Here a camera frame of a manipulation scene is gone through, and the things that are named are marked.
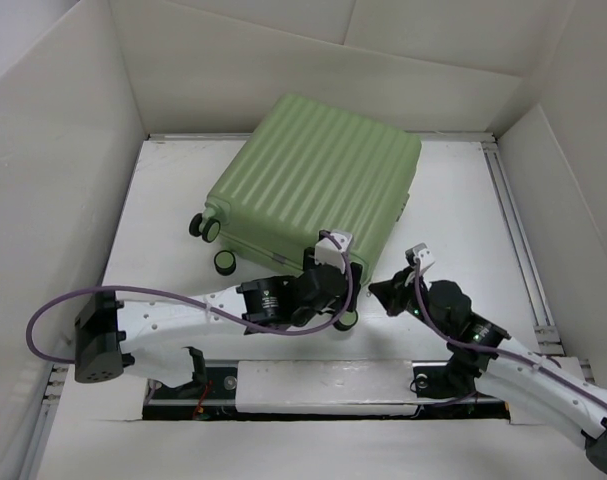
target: suitcase wheel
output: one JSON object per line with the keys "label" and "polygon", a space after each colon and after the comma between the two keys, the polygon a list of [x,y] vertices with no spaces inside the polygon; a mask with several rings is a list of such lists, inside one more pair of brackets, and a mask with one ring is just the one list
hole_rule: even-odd
{"label": "suitcase wheel", "polygon": [[232,275],[236,270],[236,257],[229,250],[221,250],[214,255],[214,268],[224,277]]}
{"label": "suitcase wheel", "polygon": [[216,240],[216,237],[219,236],[219,232],[221,231],[221,222],[210,218],[207,222],[205,222],[205,226],[203,227],[203,231],[201,234],[203,235],[203,241],[205,243],[212,243]]}
{"label": "suitcase wheel", "polygon": [[190,235],[193,237],[201,236],[201,223],[203,222],[203,214],[197,213],[190,222]]}
{"label": "suitcase wheel", "polygon": [[346,312],[341,319],[334,323],[334,328],[339,332],[347,332],[359,321],[358,312]]}

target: green suitcase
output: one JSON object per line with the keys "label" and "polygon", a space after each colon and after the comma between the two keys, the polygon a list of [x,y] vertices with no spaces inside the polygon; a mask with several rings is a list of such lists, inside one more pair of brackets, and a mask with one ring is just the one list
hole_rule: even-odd
{"label": "green suitcase", "polygon": [[[417,135],[298,95],[284,95],[207,196],[190,231],[277,272],[298,275],[320,230],[353,235],[369,282],[408,200]],[[217,271],[234,270],[230,254]]]}

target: ribbed suitcase shell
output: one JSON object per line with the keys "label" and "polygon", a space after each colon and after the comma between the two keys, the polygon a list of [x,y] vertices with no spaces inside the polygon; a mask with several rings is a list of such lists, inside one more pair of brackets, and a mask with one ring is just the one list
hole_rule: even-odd
{"label": "ribbed suitcase shell", "polygon": [[350,232],[352,261],[371,278],[408,199],[418,136],[284,95],[210,191],[220,240],[241,257],[300,273],[319,230]]}

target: bolt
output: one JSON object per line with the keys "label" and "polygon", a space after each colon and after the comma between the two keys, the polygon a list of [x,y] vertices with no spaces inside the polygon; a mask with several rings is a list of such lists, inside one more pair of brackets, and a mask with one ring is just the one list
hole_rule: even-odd
{"label": "bolt", "polygon": [[236,377],[225,377],[225,379],[223,380],[223,387],[225,387],[226,390],[235,390],[236,389]]}
{"label": "bolt", "polygon": [[419,387],[419,388],[421,388],[421,389],[422,389],[422,388],[427,388],[427,386],[428,386],[428,383],[427,383],[428,377],[427,377],[427,375],[425,375],[424,373],[419,373],[419,374],[418,374],[418,375],[417,375],[417,376],[414,378],[414,380],[416,381],[416,386],[417,386],[417,387]]}

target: white table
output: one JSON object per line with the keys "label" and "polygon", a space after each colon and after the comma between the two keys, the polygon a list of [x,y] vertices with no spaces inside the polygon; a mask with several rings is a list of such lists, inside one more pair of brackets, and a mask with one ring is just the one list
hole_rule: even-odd
{"label": "white table", "polygon": [[[218,276],[212,264],[216,244],[187,233],[191,217],[242,143],[144,143],[104,283],[194,295],[271,274],[238,259],[234,275]],[[426,242],[437,258],[428,280],[457,281],[478,313],[536,348],[532,310],[481,145],[424,142],[410,193],[374,280],[389,278],[407,248]],[[387,318],[365,293],[359,312],[359,324],[347,334],[330,329],[309,338],[209,335],[191,341],[208,359],[449,357],[418,321]],[[80,385],[72,371],[39,478],[602,478],[547,427],[513,427],[501,420],[132,422],[141,418],[144,389],[144,379],[127,375]]]}

